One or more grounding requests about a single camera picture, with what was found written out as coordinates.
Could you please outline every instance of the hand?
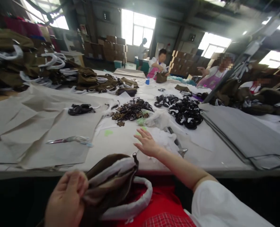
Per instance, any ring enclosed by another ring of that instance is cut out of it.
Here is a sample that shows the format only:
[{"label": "hand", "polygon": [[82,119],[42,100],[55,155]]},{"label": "hand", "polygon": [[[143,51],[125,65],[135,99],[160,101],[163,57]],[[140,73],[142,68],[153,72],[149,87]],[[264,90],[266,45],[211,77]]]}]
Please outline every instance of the hand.
[{"label": "hand", "polygon": [[162,150],[162,147],[160,147],[153,139],[152,135],[145,131],[144,129],[137,129],[137,132],[140,133],[139,135],[134,135],[135,138],[137,138],[141,143],[134,143],[134,145],[143,152],[143,154],[146,154],[149,157],[154,157],[159,154],[159,152]]},{"label": "hand", "polygon": [[88,186],[83,172],[66,172],[49,198],[45,227],[78,227],[84,212],[81,198]]},{"label": "hand", "polygon": [[198,71],[202,73],[202,75],[206,76],[209,74],[209,70],[205,69],[204,67],[197,67]]},{"label": "hand", "polygon": [[159,68],[160,72],[162,72],[164,69],[161,65],[158,65],[158,68]]}]

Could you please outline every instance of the white sleeve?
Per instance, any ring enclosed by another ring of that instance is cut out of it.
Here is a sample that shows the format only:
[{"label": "white sleeve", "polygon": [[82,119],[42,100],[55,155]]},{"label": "white sleeve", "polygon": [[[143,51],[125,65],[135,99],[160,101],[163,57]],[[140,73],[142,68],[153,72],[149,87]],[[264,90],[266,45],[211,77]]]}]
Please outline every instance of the white sleeve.
[{"label": "white sleeve", "polygon": [[254,84],[253,81],[249,81],[249,82],[245,82],[245,83],[241,84],[240,87],[249,87],[250,88],[253,84]]},{"label": "white sleeve", "polygon": [[155,57],[153,57],[150,61],[149,61],[149,66],[152,67],[152,64],[156,63],[157,59]]},{"label": "white sleeve", "polygon": [[199,185],[191,210],[192,217],[201,227],[274,227],[215,181],[204,181]]},{"label": "white sleeve", "polygon": [[205,76],[205,78],[210,78],[212,77],[214,74],[216,74],[216,72],[218,71],[218,66],[214,66],[214,67],[211,67],[209,69],[209,74]]}]

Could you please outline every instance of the pile of black cords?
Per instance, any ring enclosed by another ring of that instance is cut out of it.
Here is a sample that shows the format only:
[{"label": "pile of black cords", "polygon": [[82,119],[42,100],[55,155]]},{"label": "pile of black cords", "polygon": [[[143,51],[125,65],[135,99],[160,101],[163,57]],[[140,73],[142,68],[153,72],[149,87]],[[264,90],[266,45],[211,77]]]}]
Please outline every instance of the pile of black cords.
[{"label": "pile of black cords", "polygon": [[200,102],[190,100],[189,96],[184,96],[183,99],[179,99],[174,95],[161,95],[157,96],[156,99],[157,102],[154,103],[156,107],[168,107],[169,114],[176,118],[176,122],[179,125],[184,125],[187,129],[194,130],[203,121],[198,106]]},{"label": "pile of black cords", "polygon": [[71,116],[75,116],[78,114],[85,114],[85,113],[95,113],[96,111],[91,107],[91,104],[82,104],[82,105],[75,105],[73,104],[68,109],[68,114]]}]

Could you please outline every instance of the woman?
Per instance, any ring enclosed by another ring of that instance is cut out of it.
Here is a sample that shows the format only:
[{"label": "woman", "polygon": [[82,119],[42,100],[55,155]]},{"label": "woman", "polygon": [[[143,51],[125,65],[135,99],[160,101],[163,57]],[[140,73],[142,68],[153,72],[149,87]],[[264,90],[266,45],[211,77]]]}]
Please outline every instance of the woman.
[{"label": "woman", "polygon": [[270,84],[272,78],[273,78],[273,75],[271,75],[271,74],[268,74],[268,75],[260,74],[259,77],[255,81],[245,82],[240,86],[240,88],[241,87],[248,87],[249,91],[252,94],[256,94],[260,91],[261,86],[264,86],[266,84]]},{"label": "woman", "polygon": [[[187,214],[178,198],[162,187],[153,187],[148,206],[129,223],[107,222],[106,226],[188,226],[188,227],[273,227],[203,169],[187,162],[156,144],[143,129],[134,135],[134,145],[145,155],[155,157],[194,192],[192,214]],[[83,172],[66,173],[56,185],[46,208],[46,227],[77,227],[84,212],[81,200],[88,188]]]},{"label": "woman", "polygon": [[210,69],[205,69],[204,67],[197,68],[202,73],[202,79],[197,84],[197,87],[204,86],[213,90],[217,83],[220,82],[222,77],[228,71],[228,67],[233,63],[233,58],[232,56],[223,53],[219,54],[219,58],[219,66],[214,66]]},{"label": "woman", "polygon": [[149,73],[147,74],[148,78],[154,78],[156,80],[157,78],[154,77],[156,72],[162,72],[166,68],[166,64],[164,64],[164,61],[166,60],[166,49],[161,49],[159,51],[158,59],[153,57],[149,61]]}]

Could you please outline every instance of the metal pole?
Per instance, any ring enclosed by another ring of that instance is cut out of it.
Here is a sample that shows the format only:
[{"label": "metal pole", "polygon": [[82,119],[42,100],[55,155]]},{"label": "metal pole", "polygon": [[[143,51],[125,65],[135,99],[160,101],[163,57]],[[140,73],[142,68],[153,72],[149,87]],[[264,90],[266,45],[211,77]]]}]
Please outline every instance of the metal pole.
[{"label": "metal pole", "polygon": [[[263,31],[265,31],[265,29],[267,29],[274,20],[276,20],[277,18],[280,17],[280,8],[278,9],[278,14],[274,17],[272,17],[269,22],[261,29],[259,30],[259,33],[260,34],[263,34]],[[262,44],[263,40],[265,39],[265,35],[261,36],[260,38],[258,38],[257,40],[259,40]],[[215,88],[211,91],[211,93],[209,93],[209,95],[205,98],[205,100],[203,101],[203,103],[208,103],[216,94],[216,92],[218,90],[220,90],[220,88],[225,84],[225,82],[230,78],[230,76],[234,73],[234,70],[236,69],[236,66],[239,64],[239,63],[242,63],[247,57],[249,57],[249,55],[245,54],[247,51],[247,48],[246,50],[239,55],[239,57],[236,59],[235,61],[235,64],[234,64],[234,67],[232,70],[228,71],[224,77],[220,80],[220,82],[215,86]]]}]

